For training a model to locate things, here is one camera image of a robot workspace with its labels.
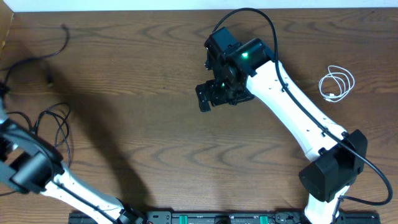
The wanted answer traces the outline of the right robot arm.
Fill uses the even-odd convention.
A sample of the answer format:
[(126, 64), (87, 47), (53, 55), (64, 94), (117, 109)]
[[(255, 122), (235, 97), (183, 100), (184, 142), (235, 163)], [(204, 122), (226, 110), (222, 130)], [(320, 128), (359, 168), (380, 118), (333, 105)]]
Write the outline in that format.
[(261, 39), (243, 44), (223, 27), (212, 32), (204, 46), (205, 67), (214, 78), (195, 88), (200, 111), (259, 98), (290, 131), (310, 161), (299, 173), (309, 192), (305, 219), (310, 223), (337, 220), (339, 202), (364, 169), (368, 147), (364, 134), (359, 130), (347, 133), (320, 111)]

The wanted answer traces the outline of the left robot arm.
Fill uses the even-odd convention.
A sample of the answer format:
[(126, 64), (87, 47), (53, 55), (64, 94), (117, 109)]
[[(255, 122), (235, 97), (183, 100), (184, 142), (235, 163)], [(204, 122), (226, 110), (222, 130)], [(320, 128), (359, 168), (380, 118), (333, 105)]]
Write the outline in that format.
[[(86, 134), (113, 168), (125, 168), (116, 174), (122, 179), (133, 171), (120, 155), (115, 138), (106, 125), (115, 115), (105, 101), (90, 96), (74, 96), (66, 103), (74, 109)], [(106, 195), (79, 179), (63, 162), (57, 151), (59, 142), (50, 144), (38, 135), (39, 121), (26, 119), (23, 127), (10, 119), (10, 112), (1, 109), (1, 182), (21, 194), (33, 192), (59, 199), (96, 223), (146, 223), (147, 217), (120, 199)]]

